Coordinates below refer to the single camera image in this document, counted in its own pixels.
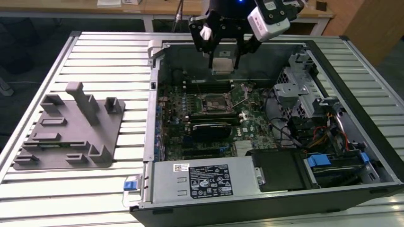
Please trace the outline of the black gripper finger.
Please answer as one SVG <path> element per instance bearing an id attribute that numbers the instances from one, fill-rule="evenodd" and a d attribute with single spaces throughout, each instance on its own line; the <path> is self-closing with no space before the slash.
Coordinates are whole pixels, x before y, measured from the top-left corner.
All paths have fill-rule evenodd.
<path id="1" fill-rule="evenodd" d="M 252 36 L 247 41 L 244 40 L 244 34 L 252 34 Z M 235 58 L 234 68 L 238 69 L 240 63 L 240 57 L 247 53 L 255 53 L 262 45 L 262 42 L 258 40 L 252 32 L 252 28 L 248 22 L 242 22 L 240 24 L 236 25 L 234 38 L 236 39 L 236 45 L 238 45 L 235 50 L 236 58 Z"/>
<path id="2" fill-rule="evenodd" d="M 199 16 L 190 18 L 190 31 L 194 39 L 195 47 L 199 52 L 210 55 L 208 68 L 214 68 L 214 53 L 219 45 L 222 36 L 218 33 L 220 27 L 219 16 Z M 202 31 L 207 27 L 211 29 L 211 34 L 206 40 L 202 35 Z"/>

